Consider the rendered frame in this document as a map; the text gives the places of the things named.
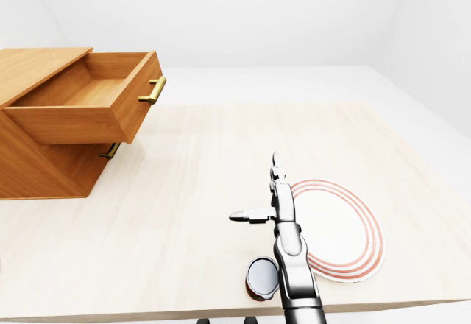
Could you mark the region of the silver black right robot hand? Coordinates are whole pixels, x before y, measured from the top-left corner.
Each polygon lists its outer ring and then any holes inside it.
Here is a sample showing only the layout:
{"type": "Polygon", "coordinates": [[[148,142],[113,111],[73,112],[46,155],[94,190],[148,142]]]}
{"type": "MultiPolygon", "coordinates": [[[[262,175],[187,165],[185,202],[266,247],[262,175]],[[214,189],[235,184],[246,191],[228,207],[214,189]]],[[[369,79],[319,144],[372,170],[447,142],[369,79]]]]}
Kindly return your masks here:
{"type": "Polygon", "coordinates": [[[265,223],[269,220],[276,223],[295,222],[294,198],[291,186],[286,181],[286,171],[278,152],[272,155],[270,178],[271,207],[236,211],[229,215],[229,220],[251,224],[265,223]]]}

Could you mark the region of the closed wooden drawer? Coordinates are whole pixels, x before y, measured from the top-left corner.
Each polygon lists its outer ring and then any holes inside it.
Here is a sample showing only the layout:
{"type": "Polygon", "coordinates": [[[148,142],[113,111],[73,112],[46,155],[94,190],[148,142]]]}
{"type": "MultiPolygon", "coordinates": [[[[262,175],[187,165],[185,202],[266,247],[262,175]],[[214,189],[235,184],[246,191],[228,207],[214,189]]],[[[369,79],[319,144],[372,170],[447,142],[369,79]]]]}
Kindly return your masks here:
{"type": "Polygon", "coordinates": [[[100,174],[107,165],[100,152],[106,152],[110,143],[105,144],[44,144],[49,160],[63,173],[62,180],[68,182],[71,191],[60,195],[65,197],[87,197],[100,174]]]}

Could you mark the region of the wooden cabinet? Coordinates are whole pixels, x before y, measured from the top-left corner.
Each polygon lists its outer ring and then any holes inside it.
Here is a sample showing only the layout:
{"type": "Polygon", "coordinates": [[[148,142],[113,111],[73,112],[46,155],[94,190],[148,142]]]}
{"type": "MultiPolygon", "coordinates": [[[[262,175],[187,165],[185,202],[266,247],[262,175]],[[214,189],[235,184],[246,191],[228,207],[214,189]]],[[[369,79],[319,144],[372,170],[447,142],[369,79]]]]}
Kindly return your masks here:
{"type": "Polygon", "coordinates": [[[3,109],[75,63],[90,47],[0,50],[0,200],[61,198],[71,191],[63,173],[3,109]]]}

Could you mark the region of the open wooden drawer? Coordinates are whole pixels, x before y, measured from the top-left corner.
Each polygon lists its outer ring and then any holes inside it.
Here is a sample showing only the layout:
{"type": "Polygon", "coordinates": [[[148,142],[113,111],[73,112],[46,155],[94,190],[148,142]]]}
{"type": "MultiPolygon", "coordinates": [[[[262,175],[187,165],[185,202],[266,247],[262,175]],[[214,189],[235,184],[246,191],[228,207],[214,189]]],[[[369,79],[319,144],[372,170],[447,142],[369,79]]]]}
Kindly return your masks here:
{"type": "Polygon", "coordinates": [[[129,144],[161,75],[155,52],[91,52],[3,111],[39,144],[129,144]]]}

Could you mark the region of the white plate with red rings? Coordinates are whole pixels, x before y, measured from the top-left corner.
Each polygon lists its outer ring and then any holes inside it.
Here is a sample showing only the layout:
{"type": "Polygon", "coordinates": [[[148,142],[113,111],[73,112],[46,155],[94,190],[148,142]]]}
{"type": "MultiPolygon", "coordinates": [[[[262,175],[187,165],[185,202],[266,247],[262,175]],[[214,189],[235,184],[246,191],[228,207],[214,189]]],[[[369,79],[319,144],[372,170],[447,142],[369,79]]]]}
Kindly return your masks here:
{"type": "Polygon", "coordinates": [[[312,178],[294,183],[291,191],[314,273],[355,283],[379,271],[386,238],[379,219],[360,197],[338,183],[312,178]]]}

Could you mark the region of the tin with silver lid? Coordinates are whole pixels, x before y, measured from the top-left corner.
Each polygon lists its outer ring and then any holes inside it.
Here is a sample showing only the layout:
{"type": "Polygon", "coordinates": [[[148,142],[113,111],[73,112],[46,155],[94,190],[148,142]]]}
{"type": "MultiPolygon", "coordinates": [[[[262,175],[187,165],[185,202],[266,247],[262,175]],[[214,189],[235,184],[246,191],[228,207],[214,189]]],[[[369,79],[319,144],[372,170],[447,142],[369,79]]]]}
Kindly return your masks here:
{"type": "Polygon", "coordinates": [[[279,288],[278,267],[275,261],[266,256],[254,258],[247,267],[245,287],[253,300],[271,300],[279,288]]]}

